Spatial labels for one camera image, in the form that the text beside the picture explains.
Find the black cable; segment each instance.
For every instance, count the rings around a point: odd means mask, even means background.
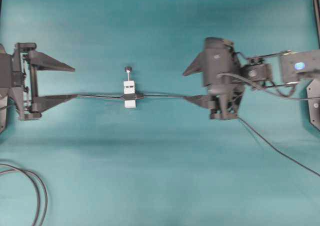
[[[237,75],[237,74],[234,74],[234,73],[220,73],[217,75],[217,78],[220,78],[222,76],[228,76],[228,77],[233,77],[233,78],[236,78],[240,81],[243,81],[245,83],[248,83],[249,85],[257,88],[258,90],[262,90],[268,94],[271,94],[273,96],[276,96],[276,97],[280,97],[280,98],[285,98],[285,99],[288,99],[288,100],[294,100],[294,101],[309,101],[309,100],[320,100],[320,97],[310,97],[310,98],[294,98],[294,97],[284,97],[282,95],[279,95],[277,93],[273,93],[273,92],[270,92],[268,91],[266,88],[263,88],[262,86],[260,86],[258,83],[255,83],[251,80],[248,80],[247,78],[245,77],[242,77],[240,75]]]
[[[291,160],[292,162],[298,164],[299,166],[303,167],[304,169],[308,170],[309,172],[314,173],[318,177],[320,177],[320,173],[312,170],[311,168],[304,166],[302,163],[298,162],[297,160],[293,159],[292,157],[286,155],[285,153],[281,152],[279,149],[277,149],[275,146],[273,146],[267,139],[265,139],[260,133],[258,133],[250,124],[248,124],[245,120],[238,117],[238,119],[243,122],[248,128],[250,128],[256,135],[258,135],[263,141],[265,141],[274,151],[281,154],[282,156],[286,157],[287,159]]]
[[[43,207],[42,217],[41,217],[41,220],[40,220],[40,223],[39,223],[39,225],[41,226],[43,224],[44,220],[45,220],[46,213],[47,213],[47,208],[48,208],[48,191],[47,191],[47,188],[45,186],[45,183],[42,181],[42,179],[35,172],[29,171],[29,170],[25,170],[25,169],[21,169],[21,170],[26,172],[26,173],[31,174],[32,176],[34,176],[40,182],[40,184],[41,184],[41,186],[43,188],[43,192],[44,192],[44,207]],[[0,176],[8,174],[8,173],[13,173],[13,172],[19,172],[19,171],[16,171],[14,169],[5,170],[5,171],[0,172]]]
[[[34,216],[34,219],[33,219],[33,222],[32,222],[32,226],[36,226],[37,220],[39,218],[39,212],[40,212],[40,193],[39,193],[39,188],[38,188],[37,184],[35,183],[35,181],[26,172],[24,172],[23,170],[21,170],[21,169],[19,169],[17,167],[11,166],[9,164],[3,164],[3,163],[0,163],[0,167],[7,167],[7,168],[10,168],[10,169],[13,169],[15,171],[18,171],[18,172],[22,173],[33,184],[33,186],[35,188],[35,193],[36,193],[36,211],[35,211],[35,216]]]
[[[9,105],[7,105],[7,106],[1,107],[1,108],[0,108],[0,111],[2,111],[2,110],[4,110],[4,109],[7,109],[7,108],[9,108],[9,107],[12,107],[12,106],[14,106],[14,104],[9,104]]]
[[[284,94],[280,89],[276,86],[276,84],[273,81],[270,81],[273,87],[275,87],[276,92],[279,93],[279,95],[283,97],[291,97],[295,92],[296,92],[296,85],[291,85],[291,90],[289,91],[288,94]]]
[[[124,97],[116,97],[116,96],[98,96],[98,95],[77,95],[78,98],[100,98],[106,100],[123,100]]]
[[[182,95],[152,95],[152,94],[144,94],[144,97],[148,98],[184,98]]]
[[[157,94],[144,94],[145,98],[183,98],[185,96],[182,95],[157,95]],[[124,100],[123,96],[98,96],[98,95],[78,95],[78,98],[100,98],[107,100]]]

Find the teal fabric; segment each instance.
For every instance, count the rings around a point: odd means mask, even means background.
[[[205,37],[248,56],[318,48],[312,0],[3,0],[0,41],[68,63],[40,72],[41,95],[121,93],[124,66],[142,92],[204,94],[182,72]],[[274,77],[281,82],[277,60]],[[305,97],[305,81],[296,97]],[[320,171],[320,132],[306,102],[247,89],[240,115]],[[319,225],[320,178],[272,151],[239,121],[210,121],[181,99],[74,99],[19,122],[10,109],[1,162],[49,188],[45,225]],[[30,225],[36,198],[21,175],[0,178],[0,225]]]

